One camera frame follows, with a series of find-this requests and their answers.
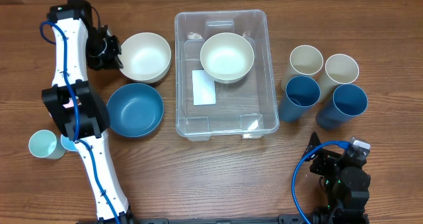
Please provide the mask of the cream bowl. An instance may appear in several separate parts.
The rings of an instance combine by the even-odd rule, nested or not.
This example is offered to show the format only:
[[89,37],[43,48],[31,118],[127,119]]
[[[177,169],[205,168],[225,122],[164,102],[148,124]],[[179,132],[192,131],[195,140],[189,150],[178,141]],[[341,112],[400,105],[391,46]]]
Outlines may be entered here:
[[222,32],[208,38],[200,50],[204,71],[216,82],[236,83],[254,65],[254,49],[244,37]]
[[171,66],[171,47],[160,35],[142,32],[129,37],[122,45],[120,71],[140,83],[156,83],[163,79]]

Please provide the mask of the dark blue bowl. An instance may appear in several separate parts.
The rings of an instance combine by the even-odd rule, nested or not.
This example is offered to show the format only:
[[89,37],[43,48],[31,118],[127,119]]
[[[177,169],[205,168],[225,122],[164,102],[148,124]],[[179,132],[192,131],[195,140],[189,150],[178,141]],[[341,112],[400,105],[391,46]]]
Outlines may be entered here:
[[132,83],[116,90],[107,109],[110,127],[124,137],[145,137],[160,125],[165,106],[159,92],[146,84]]

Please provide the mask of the small light blue cup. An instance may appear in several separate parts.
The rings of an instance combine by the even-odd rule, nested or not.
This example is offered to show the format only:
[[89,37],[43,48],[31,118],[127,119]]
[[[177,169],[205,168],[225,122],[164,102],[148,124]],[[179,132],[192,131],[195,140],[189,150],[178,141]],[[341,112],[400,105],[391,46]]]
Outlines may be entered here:
[[77,152],[77,148],[72,140],[68,137],[61,135],[60,136],[61,145],[68,151]]

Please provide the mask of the small mint green cup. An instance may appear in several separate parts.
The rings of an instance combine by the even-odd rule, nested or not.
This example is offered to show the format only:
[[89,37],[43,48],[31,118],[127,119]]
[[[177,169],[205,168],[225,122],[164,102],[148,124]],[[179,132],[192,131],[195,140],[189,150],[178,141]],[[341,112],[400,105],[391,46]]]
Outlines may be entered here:
[[66,152],[55,133],[50,130],[35,132],[29,139],[28,149],[34,157],[41,159],[60,159]]

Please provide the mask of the small pink cup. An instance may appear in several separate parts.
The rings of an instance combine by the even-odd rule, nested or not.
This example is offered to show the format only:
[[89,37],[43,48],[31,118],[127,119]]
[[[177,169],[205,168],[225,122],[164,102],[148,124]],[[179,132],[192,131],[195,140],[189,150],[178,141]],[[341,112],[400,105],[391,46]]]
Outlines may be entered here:
[[63,107],[64,108],[72,108],[72,107],[74,107],[72,99],[70,98],[69,99],[69,102],[67,104],[64,104]]

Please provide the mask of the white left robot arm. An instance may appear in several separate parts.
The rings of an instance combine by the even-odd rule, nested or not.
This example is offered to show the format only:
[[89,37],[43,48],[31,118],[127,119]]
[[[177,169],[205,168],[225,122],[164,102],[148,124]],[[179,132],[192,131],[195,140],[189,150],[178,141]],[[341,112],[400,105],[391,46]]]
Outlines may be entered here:
[[117,179],[112,162],[106,103],[91,86],[88,69],[120,69],[121,47],[86,0],[67,0],[50,7],[42,26],[51,26],[56,47],[52,86],[42,101],[61,134],[74,142],[96,202],[97,223],[137,223]]

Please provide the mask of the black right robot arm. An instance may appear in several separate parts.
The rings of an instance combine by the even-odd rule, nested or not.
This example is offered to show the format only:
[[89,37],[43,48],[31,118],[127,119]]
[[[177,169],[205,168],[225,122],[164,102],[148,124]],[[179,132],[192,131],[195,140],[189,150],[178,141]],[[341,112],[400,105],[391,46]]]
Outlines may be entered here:
[[320,176],[319,185],[328,201],[307,219],[312,224],[369,224],[365,205],[369,200],[371,176],[364,170],[370,144],[353,137],[342,154],[320,149],[306,159],[309,169]]

